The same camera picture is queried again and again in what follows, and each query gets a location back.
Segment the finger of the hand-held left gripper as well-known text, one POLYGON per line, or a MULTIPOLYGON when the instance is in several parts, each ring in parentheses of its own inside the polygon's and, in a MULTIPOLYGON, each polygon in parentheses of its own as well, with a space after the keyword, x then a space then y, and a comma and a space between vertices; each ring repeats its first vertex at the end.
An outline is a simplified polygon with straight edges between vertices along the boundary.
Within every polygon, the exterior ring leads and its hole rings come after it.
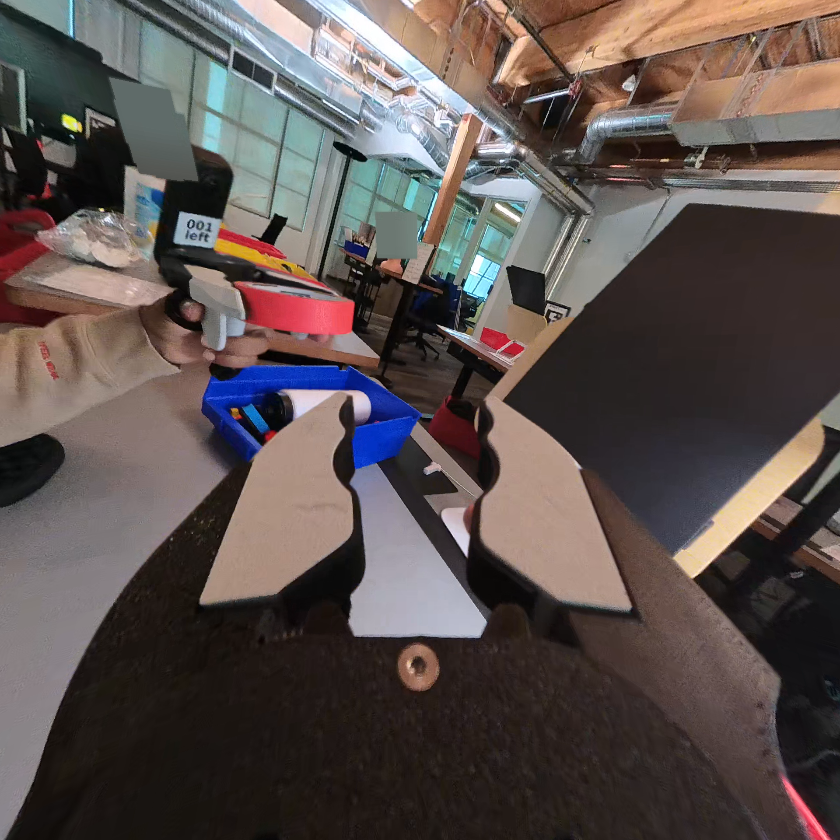
POLYGON ((285 270, 256 268, 254 275, 245 280, 245 294, 274 293, 288 296, 336 296, 330 286, 308 275, 301 276, 285 270))

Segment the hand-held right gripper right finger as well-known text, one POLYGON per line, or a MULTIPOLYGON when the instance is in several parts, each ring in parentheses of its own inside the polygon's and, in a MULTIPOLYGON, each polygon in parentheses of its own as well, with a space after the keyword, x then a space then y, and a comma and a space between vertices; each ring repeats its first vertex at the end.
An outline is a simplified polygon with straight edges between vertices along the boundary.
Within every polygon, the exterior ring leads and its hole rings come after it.
POLYGON ((521 608, 540 635, 571 613, 634 615, 634 603, 581 467, 499 397, 477 415, 480 494, 466 577, 487 610, 521 608))

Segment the red masking tape roll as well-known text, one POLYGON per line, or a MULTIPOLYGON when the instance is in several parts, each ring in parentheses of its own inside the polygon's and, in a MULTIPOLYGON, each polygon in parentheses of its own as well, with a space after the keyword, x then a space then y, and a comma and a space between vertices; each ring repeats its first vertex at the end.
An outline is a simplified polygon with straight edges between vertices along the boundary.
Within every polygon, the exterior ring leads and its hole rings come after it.
POLYGON ((354 302, 323 290, 266 283, 234 283, 245 304, 246 321, 286 333, 326 335, 350 333, 354 302))

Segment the blue plastic bin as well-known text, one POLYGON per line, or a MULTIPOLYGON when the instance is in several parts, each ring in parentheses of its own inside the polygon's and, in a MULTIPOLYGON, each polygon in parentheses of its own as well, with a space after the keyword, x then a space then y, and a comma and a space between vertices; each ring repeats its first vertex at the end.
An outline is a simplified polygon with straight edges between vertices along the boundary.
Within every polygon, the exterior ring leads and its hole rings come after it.
POLYGON ((203 395, 202 413, 236 457, 248 463, 263 441, 231 414, 231 409, 257 406, 271 392, 284 389, 359 391, 371 402, 367 423, 356 428, 353 458, 366 467, 397 456, 417 423, 420 413, 389 392, 381 383, 348 367, 336 365, 258 365, 241 371, 229 381, 211 377, 203 395))

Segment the person's left forearm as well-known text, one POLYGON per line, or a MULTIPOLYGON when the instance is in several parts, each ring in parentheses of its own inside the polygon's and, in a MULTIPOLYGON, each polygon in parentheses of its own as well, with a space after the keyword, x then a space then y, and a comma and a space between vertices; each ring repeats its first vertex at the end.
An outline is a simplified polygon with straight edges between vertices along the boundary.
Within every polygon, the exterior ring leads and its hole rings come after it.
POLYGON ((12 329, 1 336, 1 446, 179 370, 153 347, 138 310, 12 329))

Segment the person's left hand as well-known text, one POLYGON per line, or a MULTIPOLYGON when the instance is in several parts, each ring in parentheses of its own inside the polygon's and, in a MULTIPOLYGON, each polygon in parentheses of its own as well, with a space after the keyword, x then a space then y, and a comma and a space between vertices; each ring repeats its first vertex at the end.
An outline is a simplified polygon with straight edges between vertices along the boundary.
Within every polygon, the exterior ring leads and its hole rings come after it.
POLYGON ((180 321, 173 320, 167 310, 169 298, 138 310, 140 322, 156 352, 167 362, 178 365, 205 361, 226 369, 243 369, 256 364, 269 349, 270 331, 248 326, 241 336, 227 340, 221 351, 209 348, 201 330, 187 329, 184 324, 201 325, 204 308, 186 298, 178 304, 180 321))

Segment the white wipes canister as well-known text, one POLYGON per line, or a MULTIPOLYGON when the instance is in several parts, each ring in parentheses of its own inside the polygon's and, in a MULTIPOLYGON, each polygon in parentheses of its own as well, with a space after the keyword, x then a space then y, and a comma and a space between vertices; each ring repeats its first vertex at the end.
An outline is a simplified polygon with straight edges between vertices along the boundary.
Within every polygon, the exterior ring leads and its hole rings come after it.
POLYGON ((166 180, 144 175, 134 166, 124 168, 123 214, 149 235, 154 246, 161 219, 166 180))

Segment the large paned window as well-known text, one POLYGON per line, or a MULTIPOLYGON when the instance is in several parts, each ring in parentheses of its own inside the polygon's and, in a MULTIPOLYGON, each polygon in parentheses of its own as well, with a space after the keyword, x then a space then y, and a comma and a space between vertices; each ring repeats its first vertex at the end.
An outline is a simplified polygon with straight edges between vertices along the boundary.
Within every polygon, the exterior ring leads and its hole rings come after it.
POLYGON ((233 173, 228 199, 287 227, 307 222, 325 129, 214 60, 195 58, 189 114, 191 140, 222 156, 233 173))

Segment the black floor lamp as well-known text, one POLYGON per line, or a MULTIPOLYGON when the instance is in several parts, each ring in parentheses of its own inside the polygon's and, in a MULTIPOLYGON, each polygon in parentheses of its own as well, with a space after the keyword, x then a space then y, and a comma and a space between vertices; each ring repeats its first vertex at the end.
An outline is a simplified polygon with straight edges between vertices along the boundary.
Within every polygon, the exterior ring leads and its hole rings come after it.
POLYGON ((350 173, 351 164, 353 162, 365 163, 368 160, 365 154, 363 154, 359 150, 355 149, 352 145, 344 141, 335 140, 332 143, 332 147, 336 152, 339 153, 339 155, 343 157, 343 167, 341 170, 337 191, 335 193, 335 197, 332 203, 332 211, 330 214, 329 223, 325 229, 325 239, 316 275, 318 280, 323 279, 324 270, 327 265, 329 251, 331 248, 331 243, 333 242, 333 235, 335 233, 335 228, 338 222, 338 216, 342 206, 343 194, 350 173))

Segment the wooden desk with black legs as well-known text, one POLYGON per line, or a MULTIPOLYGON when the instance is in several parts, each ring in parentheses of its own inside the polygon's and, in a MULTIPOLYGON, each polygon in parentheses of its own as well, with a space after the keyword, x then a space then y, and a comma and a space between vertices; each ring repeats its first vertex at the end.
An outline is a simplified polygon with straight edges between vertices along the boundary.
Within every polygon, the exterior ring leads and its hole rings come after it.
POLYGON ((384 267, 381 262, 378 266, 368 264, 359 255, 356 255, 346 248, 340 248, 339 252, 344 256, 344 262, 351 268, 353 272, 360 276, 358 286, 353 296, 353 326, 361 326, 361 316, 364 307, 371 301, 368 297, 368 287, 375 284, 375 280, 393 280, 401 289, 401 296, 397 302, 394 316, 392 318, 391 327, 385 336, 385 342, 381 353, 381 361, 376 372, 376 379, 387 387, 391 387, 391 380, 386 376, 389 363, 392 361, 393 352, 398 344, 398 340, 403 333, 404 324, 409 309, 418 291, 428 291, 433 296, 439 297, 443 291, 439 288, 430 286, 423 282, 416 284, 405 280, 401 275, 392 269, 384 267))
POLYGON ((462 398, 473 375, 478 375, 496 385, 507 373, 515 360, 496 352, 483 342, 463 332, 437 325, 437 331, 448 340, 447 352, 461 364, 455 384, 450 392, 454 398, 462 398))

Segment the white paper roll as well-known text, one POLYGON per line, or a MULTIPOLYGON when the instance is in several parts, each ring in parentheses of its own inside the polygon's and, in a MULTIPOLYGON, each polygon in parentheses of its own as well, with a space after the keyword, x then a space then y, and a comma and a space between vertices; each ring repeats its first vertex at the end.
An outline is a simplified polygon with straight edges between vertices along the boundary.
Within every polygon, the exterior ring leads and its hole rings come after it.
POLYGON ((332 400, 334 397, 340 399, 341 403, 345 403, 348 400, 351 402, 353 422, 356 426, 367 424, 372 415, 371 399, 366 393, 360 390, 287 388, 278 390, 272 393, 271 396, 276 398, 276 410, 280 417, 279 423, 283 425, 287 425, 303 417, 314 408, 332 400))

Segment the clear plastic bag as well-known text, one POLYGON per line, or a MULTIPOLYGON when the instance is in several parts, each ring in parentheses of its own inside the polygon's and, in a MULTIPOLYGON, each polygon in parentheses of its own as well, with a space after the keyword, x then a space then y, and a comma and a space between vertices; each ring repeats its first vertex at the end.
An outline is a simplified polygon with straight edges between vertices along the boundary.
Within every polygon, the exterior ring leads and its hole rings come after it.
POLYGON ((114 211, 82 209, 57 226, 40 230, 36 240, 77 262, 122 270, 152 257, 149 230, 114 211))

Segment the grey top table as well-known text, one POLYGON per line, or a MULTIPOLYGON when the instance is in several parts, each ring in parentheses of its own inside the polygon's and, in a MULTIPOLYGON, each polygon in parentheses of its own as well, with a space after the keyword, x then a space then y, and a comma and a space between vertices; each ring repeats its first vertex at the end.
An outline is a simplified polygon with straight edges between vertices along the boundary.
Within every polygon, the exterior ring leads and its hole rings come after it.
MULTIPOLYGON (((147 262, 136 272, 124 273, 83 266, 49 251, 5 281, 11 303, 64 314, 105 312, 112 308, 135 308, 160 299, 170 288, 147 262)), ((273 332, 269 349, 302 358, 350 364, 373 370, 380 357, 353 332, 320 343, 273 332)))

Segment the red chair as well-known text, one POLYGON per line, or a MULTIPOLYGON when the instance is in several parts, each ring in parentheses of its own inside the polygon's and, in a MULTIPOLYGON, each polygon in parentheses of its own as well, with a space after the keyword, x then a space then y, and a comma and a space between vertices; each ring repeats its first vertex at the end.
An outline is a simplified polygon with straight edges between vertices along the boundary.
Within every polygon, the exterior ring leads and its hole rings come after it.
POLYGON ((41 209, 6 211, 1 215, 1 323, 25 327, 44 327, 59 315, 55 312, 23 308, 13 304, 5 291, 6 281, 47 253, 37 234, 56 225, 41 209))

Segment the silver air duct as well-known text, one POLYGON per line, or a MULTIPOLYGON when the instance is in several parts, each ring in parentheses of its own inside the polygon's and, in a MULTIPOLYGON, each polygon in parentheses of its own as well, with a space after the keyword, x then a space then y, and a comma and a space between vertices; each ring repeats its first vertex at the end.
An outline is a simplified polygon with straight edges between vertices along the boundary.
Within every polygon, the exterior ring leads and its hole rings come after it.
POLYGON ((637 140, 666 136, 677 110, 676 102, 648 104, 638 108, 615 108, 595 116, 585 129, 574 153, 574 162, 592 164, 603 146, 612 140, 637 140))

